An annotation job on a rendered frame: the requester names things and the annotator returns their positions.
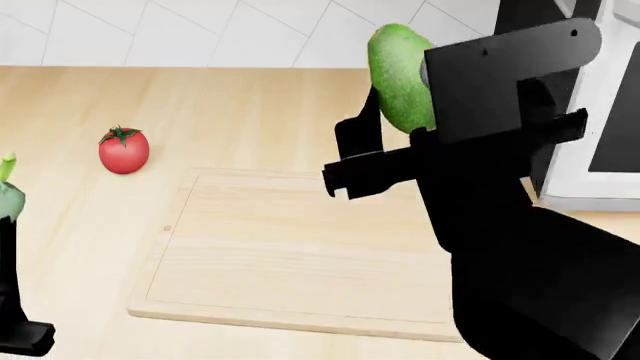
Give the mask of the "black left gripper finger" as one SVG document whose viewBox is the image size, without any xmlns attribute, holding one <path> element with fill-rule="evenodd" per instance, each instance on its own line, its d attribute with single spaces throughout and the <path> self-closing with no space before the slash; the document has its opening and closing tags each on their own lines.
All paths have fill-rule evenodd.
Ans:
<svg viewBox="0 0 640 360">
<path fill-rule="evenodd" d="M 0 219 L 0 323 L 21 321 L 21 302 L 16 272 L 16 222 Z"/>
</svg>

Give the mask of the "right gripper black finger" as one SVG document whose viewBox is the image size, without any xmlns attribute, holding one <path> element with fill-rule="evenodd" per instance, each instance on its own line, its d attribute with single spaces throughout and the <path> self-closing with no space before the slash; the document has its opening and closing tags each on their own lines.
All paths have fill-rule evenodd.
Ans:
<svg viewBox="0 0 640 360">
<path fill-rule="evenodd" d="M 559 130 L 561 118 L 546 84 L 537 78 L 517 82 L 517 95 L 523 130 Z"/>
<path fill-rule="evenodd" d="M 369 89 L 360 113 L 338 122 L 334 132 L 341 160 L 383 151 L 381 113 L 375 88 Z"/>
</svg>

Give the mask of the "green bell pepper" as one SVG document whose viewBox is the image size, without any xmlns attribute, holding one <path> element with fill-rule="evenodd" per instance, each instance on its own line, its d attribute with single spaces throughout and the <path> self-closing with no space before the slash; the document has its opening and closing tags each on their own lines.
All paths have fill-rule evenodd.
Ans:
<svg viewBox="0 0 640 360">
<path fill-rule="evenodd" d="M 8 182 L 16 163 L 14 152 L 4 155 L 0 161 L 0 219 L 8 217 L 12 222 L 17 221 L 26 203 L 24 192 Z"/>
</svg>

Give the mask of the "green avocado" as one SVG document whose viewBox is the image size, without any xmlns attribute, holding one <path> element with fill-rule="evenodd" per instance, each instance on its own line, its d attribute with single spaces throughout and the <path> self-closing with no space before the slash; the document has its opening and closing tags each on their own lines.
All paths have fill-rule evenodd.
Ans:
<svg viewBox="0 0 640 360">
<path fill-rule="evenodd" d="M 436 127 L 431 92 L 422 75 L 424 52 L 432 47 L 427 38 L 398 23 L 381 26 L 367 44 L 370 80 L 380 110 L 405 134 Z"/>
</svg>

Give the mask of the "light wooden cutting board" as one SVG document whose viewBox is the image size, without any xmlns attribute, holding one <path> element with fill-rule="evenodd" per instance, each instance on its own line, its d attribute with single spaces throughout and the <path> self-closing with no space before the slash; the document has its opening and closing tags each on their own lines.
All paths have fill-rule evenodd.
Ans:
<svg viewBox="0 0 640 360">
<path fill-rule="evenodd" d="M 127 306 L 165 320 L 461 341 L 450 257 L 417 187 L 330 197 L 321 176 L 195 168 Z"/>
</svg>

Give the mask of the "red tomato with green stem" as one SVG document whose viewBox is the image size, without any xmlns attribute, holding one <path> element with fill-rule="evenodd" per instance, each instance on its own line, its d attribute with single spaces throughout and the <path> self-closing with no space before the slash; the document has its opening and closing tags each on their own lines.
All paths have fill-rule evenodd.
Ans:
<svg viewBox="0 0 640 360">
<path fill-rule="evenodd" d="M 125 175 L 140 170 L 146 164 L 150 146 L 142 131 L 117 125 L 98 142 L 98 153 L 106 170 Z"/>
</svg>

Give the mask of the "white appliance with dark window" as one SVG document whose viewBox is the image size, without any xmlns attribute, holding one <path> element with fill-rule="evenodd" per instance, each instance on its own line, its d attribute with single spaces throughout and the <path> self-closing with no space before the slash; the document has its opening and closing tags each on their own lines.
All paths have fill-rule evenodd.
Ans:
<svg viewBox="0 0 640 360">
<path fill-rule="evenodd" d="M 556 209 L 640 212 L 640 0 L 500 0 L 495 34 L 588 17 L 596 59 L 542 77 L 562 113 L 588 111 L 584 137 L 543 149 L 531 181 Z"/>
</svg>

